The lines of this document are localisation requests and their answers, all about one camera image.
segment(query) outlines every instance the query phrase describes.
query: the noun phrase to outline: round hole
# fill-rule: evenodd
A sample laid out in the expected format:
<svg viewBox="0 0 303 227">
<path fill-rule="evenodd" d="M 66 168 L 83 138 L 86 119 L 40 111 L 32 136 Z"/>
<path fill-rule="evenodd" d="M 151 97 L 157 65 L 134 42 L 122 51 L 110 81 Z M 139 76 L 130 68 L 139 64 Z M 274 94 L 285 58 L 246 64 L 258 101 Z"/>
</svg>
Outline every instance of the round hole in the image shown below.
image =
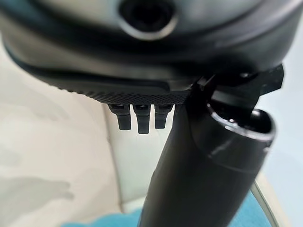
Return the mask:
<svg viewBox="0 0 303 227">
<path fill-rule="evenodd" d="M 119 13 L 123 30 L 136 38 L 162 38 L 176 25 L 174 7 L 166 1 L 127 0 L 121 4 Z"/>
</svg>

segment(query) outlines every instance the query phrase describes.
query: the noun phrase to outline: black mount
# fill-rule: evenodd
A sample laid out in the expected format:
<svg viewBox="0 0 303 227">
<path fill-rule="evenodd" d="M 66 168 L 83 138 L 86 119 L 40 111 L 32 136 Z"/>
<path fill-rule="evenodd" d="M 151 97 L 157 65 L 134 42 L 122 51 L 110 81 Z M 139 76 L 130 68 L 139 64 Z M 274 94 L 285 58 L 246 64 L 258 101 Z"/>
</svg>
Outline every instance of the black mount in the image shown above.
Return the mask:
<svg viewBox="0 0 303 227">
<path fill-rule="evenodd" d="M 243 125 L 250 118 L 259 97 L 280 89 L 283 78 L 283 66 L 279 65 L 260 73 L 204 76 L 197 82 L 194 89 L 202 90 L 213 108 L 224 118 L 234 119 L 239 125 Z M 109 104 L 108 106 L 117 115 L 120 130 L 130 130 L 130 105 Z M 171 104 L 155 104 L 156 129 L 165 128 L 167 114 L 172 107 Z M 133 105 L 133 108 L 137 115 L 138 132 L 140 134 L 149 133 L 151 105 Z"/>
</svg>

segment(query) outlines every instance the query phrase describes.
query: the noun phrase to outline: black handle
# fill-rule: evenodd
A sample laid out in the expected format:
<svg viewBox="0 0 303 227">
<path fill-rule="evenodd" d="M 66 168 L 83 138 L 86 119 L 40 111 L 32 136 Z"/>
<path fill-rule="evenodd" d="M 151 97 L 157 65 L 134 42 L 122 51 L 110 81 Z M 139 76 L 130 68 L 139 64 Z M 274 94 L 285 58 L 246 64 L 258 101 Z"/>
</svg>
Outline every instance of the black handle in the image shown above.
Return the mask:
<svg viewBox="0 0 303 227">
<path fill-rule="evenodd" d="M 176 106 L 140 227 L 228 226 L 263 164 L 275 135 L 267 113 L 240 127 L 198 103 Z"/>
</svg>

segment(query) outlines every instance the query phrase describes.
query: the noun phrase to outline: black clip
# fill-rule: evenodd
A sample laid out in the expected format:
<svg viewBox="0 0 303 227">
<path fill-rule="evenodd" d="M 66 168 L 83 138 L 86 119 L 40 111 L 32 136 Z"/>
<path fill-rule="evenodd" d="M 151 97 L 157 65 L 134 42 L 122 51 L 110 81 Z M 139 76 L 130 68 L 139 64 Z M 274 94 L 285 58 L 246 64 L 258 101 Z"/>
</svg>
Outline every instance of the black clip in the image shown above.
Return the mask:
<svg viewBox="0 0 303 227">
<path fill-rule="evenodd" d="M 150 131 L 151 105 L 133 105 L 137 115 L 139 134 L 148 134 Z"/>
<path fill-rule="evenodd" d="M 155 105 L 155 128 L 165 129 L 167 114 L 173 105 Z"/>
<path fill-rule="evenodd" d="M 117 115 L 120 130 L 130 130 L 131 112 L 129 105 L 108 105 L 111 112 Z"/>
</svg>

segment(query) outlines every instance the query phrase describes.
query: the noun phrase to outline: blue fabric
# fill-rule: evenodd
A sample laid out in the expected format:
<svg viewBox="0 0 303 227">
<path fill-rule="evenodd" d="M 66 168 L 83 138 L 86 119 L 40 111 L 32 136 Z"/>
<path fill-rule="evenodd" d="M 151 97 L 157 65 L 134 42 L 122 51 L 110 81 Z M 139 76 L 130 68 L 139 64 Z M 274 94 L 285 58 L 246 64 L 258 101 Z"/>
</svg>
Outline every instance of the blue fabric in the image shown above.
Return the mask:
<svg viewBox="0 0 303 227">
<path fill-rule="evenodd" d="M 66 224 L 62 227 L 137 227 L 141 210 L 131 214 L 111 214 L 88 224 Z M 249 193 L 230 227 L 270 227 L 270 223 L 252 193 Z"/>
</svg>

